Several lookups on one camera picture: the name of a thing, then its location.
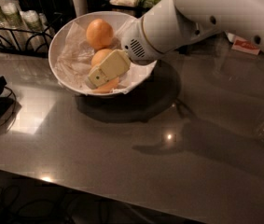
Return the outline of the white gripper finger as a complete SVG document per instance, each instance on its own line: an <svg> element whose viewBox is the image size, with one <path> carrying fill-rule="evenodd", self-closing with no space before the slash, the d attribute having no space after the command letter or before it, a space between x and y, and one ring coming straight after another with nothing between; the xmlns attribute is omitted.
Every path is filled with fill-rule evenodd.
<svg viewBox="0 0 264 224"><path fill-rule="evenodd" d="M85 78L85 84L92 90L97 89L97 86L95 86L88 77Z"/></svg>

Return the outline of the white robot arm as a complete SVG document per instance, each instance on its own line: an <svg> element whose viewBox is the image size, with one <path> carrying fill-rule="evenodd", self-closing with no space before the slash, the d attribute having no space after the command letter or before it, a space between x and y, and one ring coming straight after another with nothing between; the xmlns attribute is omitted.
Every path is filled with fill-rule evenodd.
<svg viewBox="0 0 264 224"><path fill-rule="evenodd" d="M96 89L125 74L130 63L147 65L221 32L237 35L264 52L264 0L161 0L127 23L121 48L92 68L85 82Z"/></svg>

